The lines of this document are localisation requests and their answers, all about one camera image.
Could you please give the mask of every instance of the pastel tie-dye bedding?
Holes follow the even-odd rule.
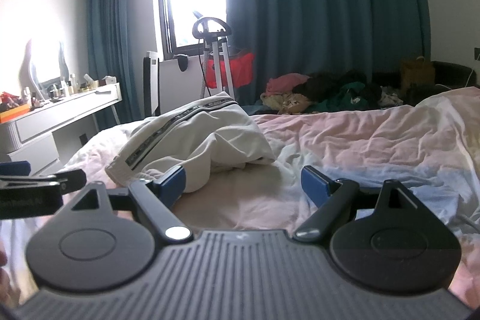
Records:
[[[415,108],[254,119],[277,161],[213,175],[205,187],[183,195],[174,206],[184,223],[197,231],[291,232],[315,211],[299,183],[307,164],[332,178],[349,178],[364,186],[380,186],[395,178],[459,237],[463,257],[450,289],[471,307],[480,305],[480,90],[450,91]],[[101,132],[67,168],[83,168],[89,181],[102,180],[114,187],[104,167],[138,124]],[[5,225],[2,237],[8,235]],[[24,222],[17,225],[17,233],[30,234]],[[7,249],[17,246],[16,256],[21,257],[25,240],[17,241]],[[14,262],[15,271],[20,271],[21,259]]]

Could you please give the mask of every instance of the white garment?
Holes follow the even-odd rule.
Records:
[[[210,172],[274,161],[257,124],[222,92],[146,119],[105,172],[126,186],[134,179],[159,178],[179,164],[186,171],[189,193],[204,186]]]

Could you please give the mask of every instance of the vanity table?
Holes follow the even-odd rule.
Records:
[[[0,124],[0,163],[27,160],[32,175],[57,172],[63,164],[52,132],[107,107],[111,107],[119,124],[114,104],[122,100],[121,95],[119,84],[110,84]]]

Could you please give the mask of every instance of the curtain fold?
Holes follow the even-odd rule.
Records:
[[[430,56],[427,0],[227,0],[237,48],[256,54],[254,80],[239,90],[252,104],[271,77],[399,70],[401,59]]]
[[[128,45],[127,0],[88,0],[87,18],[90,76],[116,76],[122,92],[122,101],[116,104],[120,121],[141,119]],[[101,129],[115,125],[108,109],[97,113],[97,121]]]

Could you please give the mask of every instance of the orange box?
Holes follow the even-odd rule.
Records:
[[[21,115],[24,115],[29,111],[30,111],[30,107],[27,104],[25,104],[19,107],[15,107],[14,109],[7,110],[6,112],[0,113],[0,124],[13,120],[16,117],[20,117]]]

